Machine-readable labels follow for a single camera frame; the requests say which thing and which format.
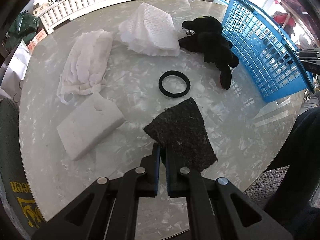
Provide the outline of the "white waffle cloth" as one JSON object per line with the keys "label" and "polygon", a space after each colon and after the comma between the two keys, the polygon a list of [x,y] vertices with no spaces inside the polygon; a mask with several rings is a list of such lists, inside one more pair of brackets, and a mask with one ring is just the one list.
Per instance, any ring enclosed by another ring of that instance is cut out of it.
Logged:
{"label": "white waffle cloth", "polygon": [[180,45],[170,14],[142,3],[118,26],[120,41],[128,50],[148,56],[178,56]]}

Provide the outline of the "dark chair with yellow print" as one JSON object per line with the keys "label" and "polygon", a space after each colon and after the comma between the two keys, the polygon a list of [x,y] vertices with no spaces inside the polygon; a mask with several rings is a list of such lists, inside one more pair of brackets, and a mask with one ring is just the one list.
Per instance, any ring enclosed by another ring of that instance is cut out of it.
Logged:
{"label": "dark chair with yellow print", "polygon": [[7,98],[1,100],[1,207],[9,225],[22,239],[31,239],[45,224],[23,168],[18,105]]}

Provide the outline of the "white paper shopping bag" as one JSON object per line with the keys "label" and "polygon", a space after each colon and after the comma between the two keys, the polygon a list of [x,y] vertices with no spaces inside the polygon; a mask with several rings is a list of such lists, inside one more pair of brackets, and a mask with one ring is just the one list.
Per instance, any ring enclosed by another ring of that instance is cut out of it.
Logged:
{"label": "white paper shopping bag", "polygon": [[1,66],[1,99],[8,98],[19,104],[23,80],[31,53],[22,40],[9,54]]}

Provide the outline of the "black scouring pad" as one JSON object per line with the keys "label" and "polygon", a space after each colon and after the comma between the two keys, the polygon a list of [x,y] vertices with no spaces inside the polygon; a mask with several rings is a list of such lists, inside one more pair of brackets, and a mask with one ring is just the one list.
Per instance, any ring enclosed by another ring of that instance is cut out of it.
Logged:
{"label": "black scouring pad", "polygon": [[187,167],[198,172],[218,161],[204,119],[193,98],[165,109],[143,130],[161,146],[171,146]]}

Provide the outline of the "black plush toy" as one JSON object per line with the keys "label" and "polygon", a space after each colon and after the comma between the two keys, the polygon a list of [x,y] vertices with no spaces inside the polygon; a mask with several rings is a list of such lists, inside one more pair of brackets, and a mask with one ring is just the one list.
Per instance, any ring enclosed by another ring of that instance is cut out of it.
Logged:
{"label": "black plush toy", "polygon": [[181,48],[194,53],[202,53],[205,63],[213,63],[220,71],[220,84],[224,90],[230,89],[231,68],[239,64],[239,58],[232,52],[233,44],[222,35],[222,24],[213,16],[201,16],[192,21],[182,22],[182,28],[193,34],[180,38]]}

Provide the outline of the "white foam sponge block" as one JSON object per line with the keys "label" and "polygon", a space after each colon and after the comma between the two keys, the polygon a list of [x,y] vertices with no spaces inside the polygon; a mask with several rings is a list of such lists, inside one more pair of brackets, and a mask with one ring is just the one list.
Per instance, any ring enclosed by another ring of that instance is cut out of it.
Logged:
{"label": "white foam sponge block", "polygon": [[124,122],[117,105],[95,92],[57,126],[57,132],[69,158],[76,161]]}

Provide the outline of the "orange cardboard box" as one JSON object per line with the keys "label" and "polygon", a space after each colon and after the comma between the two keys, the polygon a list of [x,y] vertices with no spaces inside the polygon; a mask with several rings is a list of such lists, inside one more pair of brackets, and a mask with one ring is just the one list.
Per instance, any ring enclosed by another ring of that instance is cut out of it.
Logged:
{"label": "orange cardboard box", "polygon": [[37,35],[30,41],[30,43],[28,44],[28,50],[30,53],[33,52],[34,48],[36,47],[36,45],[41,42],[44,38],[47,37],[47,33],[46,31],[42,28]]}

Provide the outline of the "dark green plastic bag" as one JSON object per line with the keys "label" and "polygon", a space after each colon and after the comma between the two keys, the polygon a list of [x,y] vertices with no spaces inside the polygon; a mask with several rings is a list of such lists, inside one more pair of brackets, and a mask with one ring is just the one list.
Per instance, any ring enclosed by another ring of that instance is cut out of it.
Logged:
{"label": "dark green plastic bag", "polygon": [[40,19],[27,11],[19,13],[9,30],[7,31],[7,41],[5,49],[12,51],[21,41],[28,45],[37,35]]}

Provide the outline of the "blue plastic laundry basket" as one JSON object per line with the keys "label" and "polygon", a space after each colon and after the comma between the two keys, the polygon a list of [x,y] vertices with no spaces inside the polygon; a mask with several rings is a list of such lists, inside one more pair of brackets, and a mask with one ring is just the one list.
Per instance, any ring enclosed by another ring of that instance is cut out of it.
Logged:
{"label": "blue plastic laundry basket", "polygon": [[315,91],[313,74],[298,58],[298,47],[263,9],[249,0],[229,0],[222,26],[265,102]]}

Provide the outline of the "white gauze cloth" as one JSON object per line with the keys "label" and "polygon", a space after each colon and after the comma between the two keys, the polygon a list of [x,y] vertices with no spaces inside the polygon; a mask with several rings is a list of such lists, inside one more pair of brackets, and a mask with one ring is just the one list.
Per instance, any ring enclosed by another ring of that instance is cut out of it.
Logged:
{"label": "white gauze cloth", "polygon": [[113,34],[103,29],[77,37],[60,74],[56,96],[64,104],[70,95],[90,95],[105,87],[104,76],[113,45]]}

